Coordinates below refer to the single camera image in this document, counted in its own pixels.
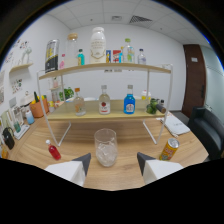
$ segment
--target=clear glass cup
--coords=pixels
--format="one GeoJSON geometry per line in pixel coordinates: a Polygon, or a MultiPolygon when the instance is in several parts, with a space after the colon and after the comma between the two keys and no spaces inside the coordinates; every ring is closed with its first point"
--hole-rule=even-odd
{"type": "Polygon", "coordinates": [[[100,129],[95,135],[96,157],[105,167],[112,166],[117,158],[116,132],[111,129],[100,129]]]}

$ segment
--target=ceiling light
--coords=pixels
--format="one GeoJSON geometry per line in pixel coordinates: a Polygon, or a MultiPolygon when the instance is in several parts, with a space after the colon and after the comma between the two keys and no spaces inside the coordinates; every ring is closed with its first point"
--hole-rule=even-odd
{"type": "Polygon", "coordinates": [[[121,21],[122,16],[112,16],[112,21],[121,21]]]}

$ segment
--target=shelf rack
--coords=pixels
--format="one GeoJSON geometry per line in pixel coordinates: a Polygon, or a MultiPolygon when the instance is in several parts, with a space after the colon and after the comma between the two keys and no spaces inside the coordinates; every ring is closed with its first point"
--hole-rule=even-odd
{"type": "Polygon", "coordinates": [[[17,71],[17,70],[20,70],[20,69],[23,69],[23,68],[28,68],[31,65],[33,65],[33,63],[14,66],[14,67],[11,68],[11,70],[10,70],[9,73],[14,72],[14,71],[17,71]]]}
{"type": "Polygon", "coordinates": [[[86,120],[91,120],[91,119],[109,119],[109,118],[119,118],[119,119],[130,119],[130,118],[143,118],[143,125],[146,128],[147,132],[151,136],[153,142],[155,144],[158,144],[165,122],[167,118],[167,114],[169,111],[169,106],[170,106],[170,98],[171,98],[171,90],[172,90],[172,84],[173,84],[173,65],[172,64],[163,64],[163,66],[169,66],[170,69],[166,68],[161,68],[157,66],[151,66],[151,65],[140,65],[140,64],[131,64],[131,63],[99,63],[99,64],[87,64],[87,65],[81,65],[81,66],[75,66],[75,67],[70,67],[70,68],[64,68],[61,70],[56,70],[52,72],[48,72],[42,76],[39,76],[40,72],[45,72],[45,70],[40,70],[37,72],[37,84],[38,84],[38,91],[39,95],[41,95],[40,91],[40,84],[39,81],[50,78],[50,77],[57,77],[61,76],[61,87],[62,87],[62,92],[64,96],[64,101],[65,101],[65,95],[64,95],[64,84],[63,84],[63,76],[67,74],[76,74],[79,72],[88,72],[88,71],[97,71],[97,70],[116,70],[116,69],[121,69],[121,70],[131,70],[131,71],[146,71],[147,72],[147,96],[146,100],[136,100],[136,112],[133,115],[127,115],[124,114],[122,109],[122,103],[123,100],[111,100],[111,113],[108,115],[100,115],[98,114],[98,101],[86,101],[85,105],[87,107],[87,113],[84,116],[77,117],[75,116],[75,111],[73,108],[73,103],[64,103],[61,105],[57,110],[55,110],[53,113],[49,114],[49,116],[46,115],[43,105],[42,99],[40,100],[41,102],[41,107],[43,109],[44,117],[46,120],[46,123],[48,125],[48,128],[50,130],[50,133],[52,135],[52,138],[54,139],[55,143],[60,146],[65,135],[67,134],[68,130],[71,127],[71,121],[70,120],[76,120],[76,121],[86,121],[86,120]],[[167,101],[167,107],[166,107],[166,113],[165,115],[158,112],[155,115],[148,114],[145,112],[145,106],[146,102],[148,102],[148,92],[149,92],[149,79],[150,79],[150,72],[153,73],[166,73],[170,75],[170,85],[169,85],[169,94],[168,94],[168,101],[167,101]],[[145,119],[146,118],[154,118],[156,116],[162,117],[164,116],[164,122],[162,124],[158,139],[155,140],[153,137],[152,133],[150,132],[149,128],[145,124],[145,119]],[[60,142],[58,143],[55,139],[55,136],[53,134],[53,131],[51,129],[51,126],[49,124],[48,120],[69,120],[69,126],[67,130],[65,131],[64,135],[62,136],[60,142]]]}

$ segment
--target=white metal frame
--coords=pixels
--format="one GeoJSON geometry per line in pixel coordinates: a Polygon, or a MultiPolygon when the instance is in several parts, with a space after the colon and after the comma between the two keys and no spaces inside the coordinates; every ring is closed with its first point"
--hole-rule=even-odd
{"type": "MultiPolygon", "coordinates": [[[[164,125],[165,125],[165,122],[166,122],[166,118],[167,118],[167,114],[169,112],[169,106],[170,106],[170,98],[171,98],[171,91],[172,91],[172,85],[173,85],[173,65],[172,64],[162,64],[162,67],[164,66],[170,66],[171,68],[171,73],[170,73],[170,87],[169,87],[169,95],[168,95],[168,102],[167,102],[167,107],[166,107],[166,113],[165,113],[165,117],[164,117],[164,122],[162,123],[162,127],[161,127],[161,130],[160,130],[160,133],[159,133],[159,136],[157,138],[157,140],[155,140],[155,138],[153,137],[152,133],[150,132],[149,128],[147,127],[146,123],[145,123],[145,119],[143,120],[143,125],[144,127],[146,128],[147,132],[149,133],[149,135],[151,136],[153,142],[155,144],[158,144],[159,140],[160,140],[160,137],[162,135],[162,131],[163,131],[163,128],[164,128],[164,125]]],[[[45,72],[45,70],[40,70],[37,72],[37,86],[38,86],[38,91],[39,91],[39,96],[41,96],[41,91],[40,91],[40,84],[39,84],[39,73],[40,72],[45,72]]],[[[61,74],[61,86],[62,86],[62,92],[63,92],[63,97],[64,97],[64,103],[65,102],[65,93],[64,93],[64,84],[63,84],[63,75],[61,74]]],[[[146,101],[148,101],[148,92],[149,92],[149,78],[150,78],[150,71],[148,70],[147,71],[147,92],[146,92],[146,101]]],[[[60,142],[58,143],[55,136],[54,136],[54,133],[51,129],[51,126],[50,126],[50,123],[47,119],[47,115],[46,115],[46,112],[45,112],[45,109],[44,109],[44,105],[43,105],[43,101],[42,101],[42,97],[40,97],[40,102],[41,102],[41,107],[42,107],[42,110],[43,110],[43,113],[44,113],[44,117],[45,117],[45,120],[46,120],[46,123],[48,125],[48,128],[50,130],[50,133],[51,133],[51,136],[52,138],[54,139],[55,143],[57,144],[57,146],[60,146],[65,135],[67,134],[68,130],[70,129],[71,127],[71,121],[69,121],[69,126],[67,128],[67,130],[65,131],[64,135],[62,136],[60,142]]]]}
{"type": "MultiPolygon", "coordinates": [[[[45,72],[45,70],[40,70],[40,71],[37,72],[37,87],[38,87],[39,96],[41,96],[42,94],[41,94],[41,91],[40,91],[39,72],[45,72]]],[[[64,93],[64,84],[63,84],[63,76],[62,75],[61,75],[61,84],[62,84],[62,92],[63,92],[63,97],[64,97],[64,103],[65,103],[65,93],[64,93]]],[[[54,136],[54,133],[53,133],[53,131],[51,129],[50,123],[49,123],[49,121],[47,119],[47,115],[46,115],[46,112],[45,112],[45,109],[44,109],[44,104],[43,104],[42,97],[40,97],[40,104],[41,104],[41,107],[42,107],[42,110],[43,110],[43,113],[44,113],[45,120],[47,122],[47,126],[48,126],[48,128],[50,130],[51,136],[54,139],[55,144],[57,144],[57,146],[60,146],[62,141],[63,141],[63,139],[64,139],[64,137],[65,137],[65,135],[67,134],[68,130],[71,127],[71,122],[69,121],[68,128],[66,129],[66,131],[65,131],[64,135],[62,136],[60,142],[57,142],[57,140],[56,140],[56,138],[54,136]]]]}
{"type": "MultiPolygon", "coordinates": [[[[145,123],[145,119],[143,120],[143,125],[145,126],[146,130],[148,131],[149,135],[151,136],[153,142],[157,145],[159,140],[160,140],[160,137],[162,135],[162,132],[163,132],[163,128],[164,128],[164,125],[165,125],[165,122],[166,122],[166,118],[167,118],[167,114],[169,112],[169,107],[170,107],[170,98],[171,98],[171,91],[172,91],[172,86],[173,86],[173,65],[172,64],[163,64],[163,65],[168,65],[170,66],[171,68],[171,73],[170,73],[170,88],[169,88],[169,95],[168,95],[168,102],[167,102],[167,107],[166,107],[166,113],[165,113],[165,117],[164,117],[164,122],[162,123],[162,127],[161,127],[161,130],[160,130],[160,133],[159,133],[159,136],[157,138],[157,141],[155,140],[155,138],[153,137],[152,133],[150,132],[149,128],[147,127],[146,123],[145,123]]],[[[150,72],[148,71],[148,74],[147,74],[147,92],[146,92],[146,99],[145,100],[148,100],[148,92],[149,92],[149,78],[150,78],[150,72]]]]}

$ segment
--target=can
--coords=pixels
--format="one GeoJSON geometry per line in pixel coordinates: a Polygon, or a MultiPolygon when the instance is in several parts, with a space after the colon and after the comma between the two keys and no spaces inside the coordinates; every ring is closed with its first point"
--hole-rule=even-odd
{"type": "Polygon", "coordinates": [[[45,73],[58,70],[59,40],[50,40],[47,43],[45,73]]]}
{"type": "Polygon", "coordinates": [[[176,153],[180,143],[175,138],[169,138],[163,152],[161,153],[160,160],[170,160],[176,153]]]}

